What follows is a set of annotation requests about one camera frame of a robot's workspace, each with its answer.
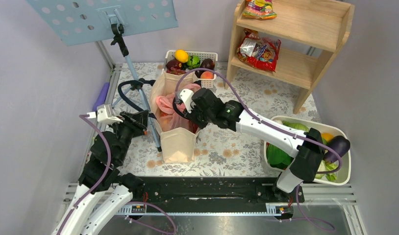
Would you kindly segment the pink plastic grocery bag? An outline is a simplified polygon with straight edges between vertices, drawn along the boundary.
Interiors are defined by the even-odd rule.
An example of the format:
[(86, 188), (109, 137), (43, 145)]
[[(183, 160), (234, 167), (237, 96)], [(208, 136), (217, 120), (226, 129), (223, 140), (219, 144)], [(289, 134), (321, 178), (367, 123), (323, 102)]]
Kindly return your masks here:
[(159, 109), (158, 122), (163, 131), (170, 131), (176, 128), (185, 128), (193, 133), (197, 127), (188, 119), (180, 116), (174, 109), (175, 94), (159, 95), (155, 98), (155, 103)]

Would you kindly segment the beige canvas tote bag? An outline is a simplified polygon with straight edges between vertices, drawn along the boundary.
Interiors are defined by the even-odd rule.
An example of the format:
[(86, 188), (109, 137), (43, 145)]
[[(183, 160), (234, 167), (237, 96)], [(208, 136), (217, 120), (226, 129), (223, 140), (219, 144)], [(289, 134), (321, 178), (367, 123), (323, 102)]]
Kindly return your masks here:
[(168, 164), (193, 162), (195, 160), (197, 137), (201, 131), (201, 129), (194, 124), (197, 127), (195, 133), (185, 128), (176, 128), (165, 132), (161, 129), (158, 122), (159, 109), (155, 103), (155, 98), (159, 95), (175, 94), (176, 85), (181, 77), (181, 75), (163, 72), (152, 86), (149, 97), (151, 111), (156, 117), (154, 125), (160, 136), (162, 158), (163, 161)]

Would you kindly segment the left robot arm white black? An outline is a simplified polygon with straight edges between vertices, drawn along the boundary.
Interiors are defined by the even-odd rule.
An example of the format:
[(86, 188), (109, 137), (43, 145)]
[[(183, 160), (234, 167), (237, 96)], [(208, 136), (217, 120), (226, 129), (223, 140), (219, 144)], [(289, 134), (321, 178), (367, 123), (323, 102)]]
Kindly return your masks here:
[(128, 173), (120, 175), (131, 141), (145, 134), (149, 112), (120, 112), (115, 116), (99, 108), (79, 116), (97, 135), (90, 159), (78, 180), (75, 194), (54, 235), (97, 235), (127, 202), (144, 194), (144, 182)]

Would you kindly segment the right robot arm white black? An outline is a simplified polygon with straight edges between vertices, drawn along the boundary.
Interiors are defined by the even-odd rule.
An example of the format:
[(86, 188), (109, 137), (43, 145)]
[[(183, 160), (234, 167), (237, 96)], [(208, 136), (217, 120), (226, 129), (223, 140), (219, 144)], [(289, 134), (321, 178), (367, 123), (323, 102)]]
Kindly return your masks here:
[(236, 100), (223, 102), (206, 88), (196, 92), (183, 89), (177, 92), (175, 100), (177, 104), (185, 105), (184, 117), (200, 128), (212, 123), (221, 129), (249, 134), (278, 147), (293, 158), (278, 176), (273, 188), (277, 201), (286, 201), (296, 186), (315, 179), (324, 157), (322, 137), (317, 129), (303, 131), (279, 124), (247, 109)]

